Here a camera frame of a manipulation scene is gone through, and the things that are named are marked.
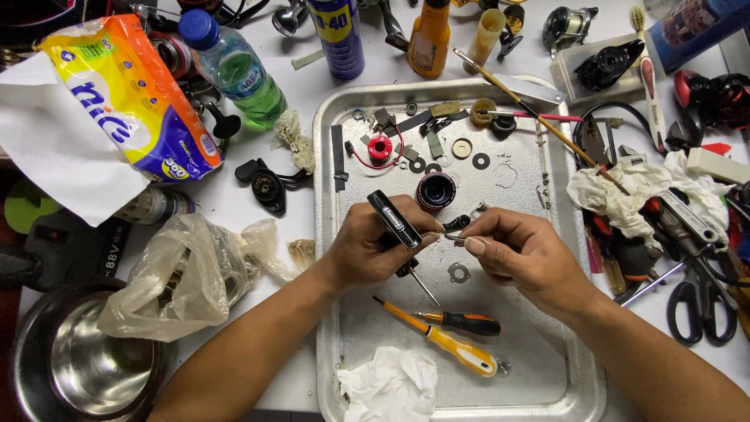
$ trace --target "stainless steel bowl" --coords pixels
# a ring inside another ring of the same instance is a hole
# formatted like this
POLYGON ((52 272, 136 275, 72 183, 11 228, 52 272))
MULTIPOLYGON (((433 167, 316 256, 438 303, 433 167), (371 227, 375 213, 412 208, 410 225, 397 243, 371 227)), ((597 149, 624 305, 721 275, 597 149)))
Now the stainless steel bowl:
POLYGON ((60 323, 50 353, 52 388, 73 411, 94 420, 128 413, 148 393, 159 343, 110 337, 96 328, 111 291, 82 297, 60 323))
MULTIPOLYGON (((125 282, 122 280, 110 277, 94 277, 85 282, 68 283, 43 295, 26 313, 13 345, 10 369, 14 392, 26 419, 31 422, 94 420, 75 411, 72 405, 60 400, 55 392, 51 367, 53 341, 58 335, 60 323, 73 310, 71 304, 96 292, 114 292, 124 286, 125 282)), ((165 343, 157 344, 159 366, 153 382, 146 383, 140 402, 135 403, 122 416, 111 417, 109 420, 112 422, 142 422, 148 416, 156 390, 174 355, 174 350, 165 343)))

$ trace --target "wd-40 can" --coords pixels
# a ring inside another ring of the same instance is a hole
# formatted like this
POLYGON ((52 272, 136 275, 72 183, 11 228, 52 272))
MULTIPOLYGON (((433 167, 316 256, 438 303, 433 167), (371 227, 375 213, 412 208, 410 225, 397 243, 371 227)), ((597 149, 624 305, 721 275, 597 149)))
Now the wd-40 can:
POLYGON ((352 80, 365 69, 357 0, 307 0, 331 74, 352 80))

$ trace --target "hand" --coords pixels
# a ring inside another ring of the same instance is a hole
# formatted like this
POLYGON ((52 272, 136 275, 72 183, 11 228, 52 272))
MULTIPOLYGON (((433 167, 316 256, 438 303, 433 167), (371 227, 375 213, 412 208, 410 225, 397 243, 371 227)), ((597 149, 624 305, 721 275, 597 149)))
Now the hand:
POLYGON ((553 318, 566 322, 604 296, 547 219, 492 208, 461 236, 495 282, 516 287, 553 318))
POLYGON ((393 276, 411 257, 435 243, 441 225, 422 211, 408 195, 391 197, 391 202, 406 220, 422 234, 422 242, 414 249, 399 244, 383 250, 377 240, 386 232, 386 223, 369 203, 356 203, 349 208, 331 248, 318 262, 319 268, 344 290, 369 288, 393 276))

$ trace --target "blue bottle cap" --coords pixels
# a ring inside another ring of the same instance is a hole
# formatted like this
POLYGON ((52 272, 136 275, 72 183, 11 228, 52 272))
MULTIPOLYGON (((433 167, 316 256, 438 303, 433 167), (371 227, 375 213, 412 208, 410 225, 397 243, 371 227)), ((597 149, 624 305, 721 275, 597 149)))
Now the blue bottle cap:
POLYGON ((185 12, 177 29, 185 43, 198 51, 208 50, 219 41, 219 24, 200 9, 185 12))

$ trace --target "yellow screwdriver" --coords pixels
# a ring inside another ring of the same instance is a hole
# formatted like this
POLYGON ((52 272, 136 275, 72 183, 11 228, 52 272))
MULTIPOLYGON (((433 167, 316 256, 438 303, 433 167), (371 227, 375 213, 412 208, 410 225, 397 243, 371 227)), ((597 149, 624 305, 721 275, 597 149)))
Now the yellow screwdriver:
MULTIPOLYGON (((378 299, 375 296, 373 296, 373 299, 383 305, 387 310, 400 316, 403 320, 411 323, 414 327, 417 327, 426 335, 428 340, 438 344, 438 346, 453 354, 459 362, 463 363, 464 366, 467 366, 472 371, 484 377, 491 377, 497 373, 498 363, 495 358, 486 351, 476 347, 470 342, 456 340, 453 336, 442 331, 438 327, 421 322, 396 306, 393 306, 391 303, 378 299)), ((509 369, 507 363, 502 364, 503 370, 507 371, 509 369)))

